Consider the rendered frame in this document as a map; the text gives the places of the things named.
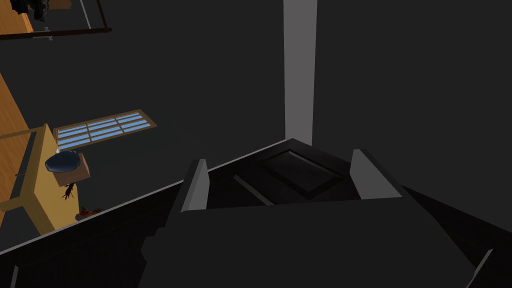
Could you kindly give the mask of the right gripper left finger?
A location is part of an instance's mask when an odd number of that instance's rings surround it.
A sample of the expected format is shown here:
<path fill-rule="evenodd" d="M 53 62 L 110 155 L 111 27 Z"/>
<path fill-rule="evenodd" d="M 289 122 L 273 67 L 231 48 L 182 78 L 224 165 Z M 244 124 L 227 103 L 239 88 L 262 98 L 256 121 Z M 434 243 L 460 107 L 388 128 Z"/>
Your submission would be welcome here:
<path fill-rule="evenodd" d="M 178 212 L 207 208 L 210 177 L 205 159 L 193 160 L 178 192 Z"/>

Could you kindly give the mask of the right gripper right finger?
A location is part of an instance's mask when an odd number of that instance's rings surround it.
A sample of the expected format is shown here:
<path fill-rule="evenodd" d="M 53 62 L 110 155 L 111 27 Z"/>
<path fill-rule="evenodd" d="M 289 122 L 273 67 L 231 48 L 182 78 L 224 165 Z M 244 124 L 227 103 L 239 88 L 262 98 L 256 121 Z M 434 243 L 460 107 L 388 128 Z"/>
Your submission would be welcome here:
<path fill-rule="evenodd" d="M 367 149 L 353 150 L 349 174 L 363 200 L 401 198 L 405 194 L 397 180 Z"/>

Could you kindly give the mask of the black cupboard door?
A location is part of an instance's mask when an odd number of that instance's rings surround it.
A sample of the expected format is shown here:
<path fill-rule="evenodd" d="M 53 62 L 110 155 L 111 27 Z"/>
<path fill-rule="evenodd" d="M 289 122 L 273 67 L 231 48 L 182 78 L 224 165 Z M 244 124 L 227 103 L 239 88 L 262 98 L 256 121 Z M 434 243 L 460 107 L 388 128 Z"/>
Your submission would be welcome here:
<path fill-rule="evenodd" d="M 207 208 L 351 201 L 350 163 L 289 139 L 209 169 Z"/>

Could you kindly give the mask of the wooden framed window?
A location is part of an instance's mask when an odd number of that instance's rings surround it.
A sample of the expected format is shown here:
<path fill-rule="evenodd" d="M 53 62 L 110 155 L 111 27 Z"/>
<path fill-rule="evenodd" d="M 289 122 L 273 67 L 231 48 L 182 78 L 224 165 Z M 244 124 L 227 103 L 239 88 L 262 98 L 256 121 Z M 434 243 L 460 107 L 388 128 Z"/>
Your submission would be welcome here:
<path fill-rule="evenodd" d="M 53 138 L 59 151 L 66 151 L 155 127 L 157 124 L 143 110 L 136 109 L 54 128 Z"/>

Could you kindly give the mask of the black cupboard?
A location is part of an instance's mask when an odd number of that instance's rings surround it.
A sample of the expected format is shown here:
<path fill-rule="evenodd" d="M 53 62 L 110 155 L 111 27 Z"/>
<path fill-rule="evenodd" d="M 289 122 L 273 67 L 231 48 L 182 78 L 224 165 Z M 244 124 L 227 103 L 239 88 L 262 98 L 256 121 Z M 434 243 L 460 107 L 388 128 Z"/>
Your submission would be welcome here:
<path fill-rule="evenodd" d="M 512 288 L 512 232 L 403 197 L 179 212 L 184 181 L 0 253 L 0 288 Z"/>

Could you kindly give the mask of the light wooden table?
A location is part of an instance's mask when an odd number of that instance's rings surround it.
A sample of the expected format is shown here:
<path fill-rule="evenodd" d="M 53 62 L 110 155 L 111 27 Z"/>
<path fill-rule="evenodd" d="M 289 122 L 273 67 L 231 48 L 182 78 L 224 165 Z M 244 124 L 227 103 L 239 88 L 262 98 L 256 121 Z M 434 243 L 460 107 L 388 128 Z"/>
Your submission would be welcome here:
<path fill-rule="evenodd" d="M 76 171 L 57 174 L 45 162 L 59 150 L 47 124 L 0 135 L 0 227 L 7 213 L 26 212 L 40 235 L 76 222 L 78 188 L 64 198 L 67 185 L 88 179 L 90 171 L 82 153 Z"/>

